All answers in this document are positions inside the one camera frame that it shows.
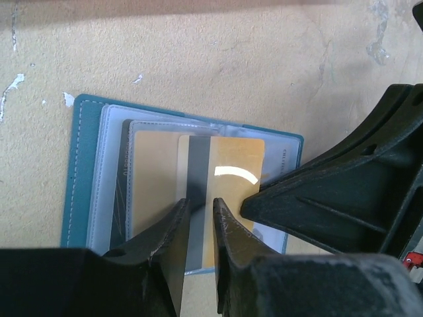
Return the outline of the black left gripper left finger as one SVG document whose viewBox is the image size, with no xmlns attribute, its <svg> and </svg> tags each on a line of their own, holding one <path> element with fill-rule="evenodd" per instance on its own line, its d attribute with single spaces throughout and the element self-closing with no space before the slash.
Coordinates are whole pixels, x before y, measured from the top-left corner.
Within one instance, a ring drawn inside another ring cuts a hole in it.
<svg viewBox="0 0 423 317">
<path fill-rule="evenodd" d="M 190 206 L 98 255 L 86 248 L 1 251 L 2 316 L 178 316 Z"/>
</svg>

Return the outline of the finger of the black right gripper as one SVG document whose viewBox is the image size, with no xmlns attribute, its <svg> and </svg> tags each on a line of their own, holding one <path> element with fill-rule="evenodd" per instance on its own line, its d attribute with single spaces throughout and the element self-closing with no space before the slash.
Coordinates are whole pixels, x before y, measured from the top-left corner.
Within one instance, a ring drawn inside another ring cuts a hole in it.
<svg viewBox="0 0 423 317">
<path fill-rule="evenodd" d="M 333 253 L 403 254 L 422 220 L 422 86 L 391 85 L 349 136 L 241 215 Z"/>
</svg>

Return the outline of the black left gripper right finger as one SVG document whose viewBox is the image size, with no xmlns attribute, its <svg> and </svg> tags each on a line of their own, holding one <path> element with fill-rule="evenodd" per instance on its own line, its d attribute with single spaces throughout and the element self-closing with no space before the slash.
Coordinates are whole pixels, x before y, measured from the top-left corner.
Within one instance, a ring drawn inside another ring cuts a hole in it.
<svg viewBox="0 0 423 317">
<path fill-rule="evenodd" d="M 382 254 L 282 255 L 213 201 L 217 311 L 223 316 L 421 316 L 404 266 Z"/>
</svg>

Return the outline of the blue leather card holder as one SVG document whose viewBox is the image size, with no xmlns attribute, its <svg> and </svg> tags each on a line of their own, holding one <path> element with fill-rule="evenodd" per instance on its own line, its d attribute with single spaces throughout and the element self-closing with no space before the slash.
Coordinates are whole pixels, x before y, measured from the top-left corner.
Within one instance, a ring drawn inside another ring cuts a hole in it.
<svg viewBox="0 0 423 317">
<path fill-rule="evenodd" d="M 110 250 L 110 233 L 118 157 L 124 120 L 188 123 L 209 127 L 217 137 L 269 139 L 300 135 L 191 116 L 158 108 L 118 102 L 88 94 L 73 103 L 73 121 L 61 245 L 87 247 L 98 254 Z"/>
</svg>

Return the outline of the gold card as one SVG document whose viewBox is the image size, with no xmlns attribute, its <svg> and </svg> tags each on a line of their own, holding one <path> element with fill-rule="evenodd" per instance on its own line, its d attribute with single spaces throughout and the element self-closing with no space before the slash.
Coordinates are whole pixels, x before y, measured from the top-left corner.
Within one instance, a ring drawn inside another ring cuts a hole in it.
<svg viewBox="0 0 423 317">
<path fill-rule="evenodd" d="M 265 144 L 261 139 L 182 135 L 178 140 L 176 197 L 190 202 L 191 218 L 186 271 L 214 267 L 213 201 L 224 200 L 236 220 L 242 202 L 258 192 Z"/>
</svg>

